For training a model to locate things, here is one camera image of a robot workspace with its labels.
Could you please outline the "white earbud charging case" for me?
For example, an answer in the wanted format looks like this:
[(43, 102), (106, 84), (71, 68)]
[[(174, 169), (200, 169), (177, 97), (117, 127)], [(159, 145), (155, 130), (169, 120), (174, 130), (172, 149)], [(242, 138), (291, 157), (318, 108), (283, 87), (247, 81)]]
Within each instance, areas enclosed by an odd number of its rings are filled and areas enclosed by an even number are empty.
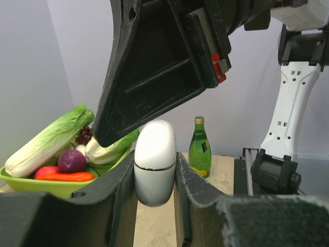
[(176, 166), (176, 138), (171, 124), (156, 119), (139, 134), (134, 152), (134, 179), (138, 200), (159, 207), (171, 197)]

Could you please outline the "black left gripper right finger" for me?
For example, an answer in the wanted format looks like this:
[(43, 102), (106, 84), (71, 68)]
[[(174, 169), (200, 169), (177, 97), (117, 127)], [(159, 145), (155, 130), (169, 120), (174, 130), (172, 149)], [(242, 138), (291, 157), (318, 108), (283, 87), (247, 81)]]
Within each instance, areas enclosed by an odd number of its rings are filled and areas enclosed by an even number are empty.
[(229, 196), (176, 156), (178, 246), (328, 246), (328, 198)]

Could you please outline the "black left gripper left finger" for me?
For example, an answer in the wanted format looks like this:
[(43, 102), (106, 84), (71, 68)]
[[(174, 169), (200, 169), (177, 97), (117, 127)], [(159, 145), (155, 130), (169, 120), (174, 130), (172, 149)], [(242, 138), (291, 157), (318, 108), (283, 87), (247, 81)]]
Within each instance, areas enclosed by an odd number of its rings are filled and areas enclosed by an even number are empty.
[(134, 154), (68, 199), (47, 192), (1, 194), (1, 246), (132, 246)]

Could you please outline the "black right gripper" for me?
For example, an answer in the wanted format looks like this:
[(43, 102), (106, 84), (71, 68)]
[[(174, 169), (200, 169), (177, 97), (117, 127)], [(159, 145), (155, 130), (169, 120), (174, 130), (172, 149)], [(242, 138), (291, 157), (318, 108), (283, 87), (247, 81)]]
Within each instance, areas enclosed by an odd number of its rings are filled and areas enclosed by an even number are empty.
[(226, 80), (229, 35), (267, 29), (272, 1), (111, 1), (113, 47), (93, 126), (107, 147)]

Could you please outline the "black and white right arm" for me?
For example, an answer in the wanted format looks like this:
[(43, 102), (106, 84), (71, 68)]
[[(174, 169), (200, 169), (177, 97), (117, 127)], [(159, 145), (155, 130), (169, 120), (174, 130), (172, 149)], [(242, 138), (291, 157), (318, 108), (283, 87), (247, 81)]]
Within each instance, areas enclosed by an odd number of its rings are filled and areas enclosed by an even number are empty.
[(328, 1), (111, 1), (111, 8), (113, 48), (93, 126), (102, 147), (217, 87), (231, 68), (229, 36), (279, 20), (281, 86), (251, 176), (269, 193), (298, 191), (299, 130), (328, 66)]

